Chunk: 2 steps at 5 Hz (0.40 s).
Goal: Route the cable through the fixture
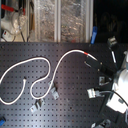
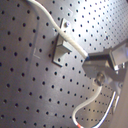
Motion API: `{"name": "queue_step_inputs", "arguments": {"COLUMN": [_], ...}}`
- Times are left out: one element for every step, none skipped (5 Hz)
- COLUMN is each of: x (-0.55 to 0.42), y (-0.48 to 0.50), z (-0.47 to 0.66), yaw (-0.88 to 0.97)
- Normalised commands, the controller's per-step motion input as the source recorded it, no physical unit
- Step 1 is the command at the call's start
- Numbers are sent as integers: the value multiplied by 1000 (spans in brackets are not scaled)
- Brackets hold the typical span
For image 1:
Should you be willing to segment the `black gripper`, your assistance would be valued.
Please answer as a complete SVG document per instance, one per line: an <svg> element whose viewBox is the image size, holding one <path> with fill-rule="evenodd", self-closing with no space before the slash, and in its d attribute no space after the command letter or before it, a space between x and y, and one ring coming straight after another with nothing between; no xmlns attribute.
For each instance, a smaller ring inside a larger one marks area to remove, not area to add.
<svg viewBox="0 0 128 128"><path fill-rule="evenodd" d="M91 67L91 68L95 68L98 69L99 67L95 64L90 64L90 62L98 62L98 60L94 57L90 57L89 55L86 57L86 61L84 61L84 63ZM114 75L114 71L111 70L109 67L107 67L106 65L104 65L103 63L100 64L100 71L105 74L108 77L112 77Z"/></svg>

